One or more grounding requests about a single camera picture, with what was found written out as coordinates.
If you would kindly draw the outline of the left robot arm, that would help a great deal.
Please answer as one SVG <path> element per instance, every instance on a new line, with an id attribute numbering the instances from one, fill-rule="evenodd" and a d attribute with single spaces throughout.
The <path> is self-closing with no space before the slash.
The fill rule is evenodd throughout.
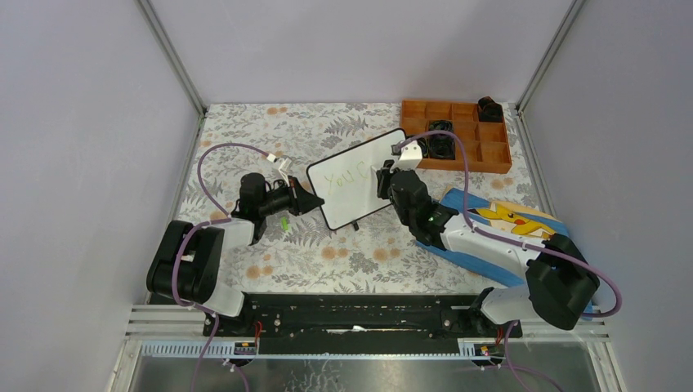
<path id="1" fill-rule="evenodd" d="M 178 305 L 193 306 L 222 316 L 222 325 L 242 336 L 253 327 L 252 311 L 244 308 L 244 294 L 218 281 L 221 256 L 237 247 L 259 242 L 266 218 L 279 212 L 294 216 L 311 212 L 324 200 L 289 176 L 268 185 L 260 173 L 240 180 L 239 200 L 230 217 L 194 225 L 183 220 L 168 224 L 148 270 L 148 292 Z"/>

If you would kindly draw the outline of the small whiteboard black frame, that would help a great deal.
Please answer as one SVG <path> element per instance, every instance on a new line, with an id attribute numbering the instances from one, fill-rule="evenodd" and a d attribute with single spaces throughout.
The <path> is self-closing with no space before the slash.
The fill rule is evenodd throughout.
<path id="1" fill-rule="evenodd" d="M 396 128 L 307 166 L 313 192 L 324 200 L 320 211 L 328 229 L 340 229 L 390 205 L 377 196 L 376 171 L 393 158 L 391 147 L 404 139 L 405 131 Z"/>

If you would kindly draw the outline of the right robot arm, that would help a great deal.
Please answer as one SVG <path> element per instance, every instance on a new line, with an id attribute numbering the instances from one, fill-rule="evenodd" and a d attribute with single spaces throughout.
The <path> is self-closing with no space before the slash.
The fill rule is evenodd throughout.
<path id="1" fill-rule="evenodd" d="M 547 239 L 503 232 L 472 220 L 468 210 L 434 200 L 413 170 L 387 160 L 376 171 L 377 195 L 388 199 L 400 222 L 424 246 L 462 253 L 523 278 L 522 285 L 487 288 L 468 315 L 471 330 L 489 336 L 500 325 L 540 318 L 570 331 L 600 286 L 594 269 L 565 235 Z"/>

